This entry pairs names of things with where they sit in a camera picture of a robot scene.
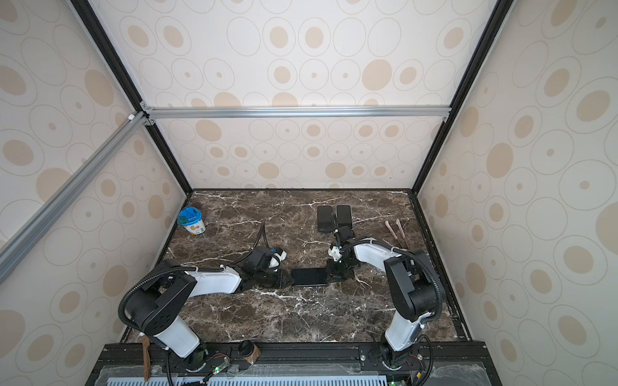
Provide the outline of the magenta-edged smartphone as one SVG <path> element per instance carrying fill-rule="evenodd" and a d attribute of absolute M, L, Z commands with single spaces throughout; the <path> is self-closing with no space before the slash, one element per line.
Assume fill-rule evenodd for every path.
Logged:
<path fill-rule="evenodd" d="M 314 287 L 328 285 L 328 270 L 326 268 L 308 268 L 291 270 L 293 286 Z"/>

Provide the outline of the white-edged smartphone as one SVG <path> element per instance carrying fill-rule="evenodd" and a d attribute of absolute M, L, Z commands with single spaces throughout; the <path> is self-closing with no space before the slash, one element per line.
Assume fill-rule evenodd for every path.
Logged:
<path fill-rule="evenodd" d="M 337 228 L 348 227 L 353 229 L 352 208 L 350 205 L 336 206 L 336 222 Z"/>

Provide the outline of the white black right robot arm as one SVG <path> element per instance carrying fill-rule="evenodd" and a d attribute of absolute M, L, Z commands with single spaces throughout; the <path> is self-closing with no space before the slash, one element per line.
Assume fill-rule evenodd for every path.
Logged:
<path fill-rule="evenodd" d="M 422 250 L 410 251 L 372 237 L 356 237 L 349 227 L 334 231 L 336 241 L 328 255 L 326 280 L 345 281 L 360 265 L 385 273 L 395 313 L 385 339 L 392 352 L 402 352 L 418 341 L 422 329 L 440 318 L 444 302 L 441 285 L 431 261 Z"/>

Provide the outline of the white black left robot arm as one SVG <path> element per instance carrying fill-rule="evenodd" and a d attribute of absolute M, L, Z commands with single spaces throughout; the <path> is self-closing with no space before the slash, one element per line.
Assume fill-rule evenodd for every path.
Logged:
<path fill-rule="evenodd" d="M 162 261 L 122 297 L 117 313 L 128 327 L 186 359 L 201 339 L 180 312 L 188 299 L 210 294 L 241 294 L 254 288 L 284 289 L 293 284 L 280 267 L 283 249 L 258 246 L 232 265 L 200 269 Z"/>

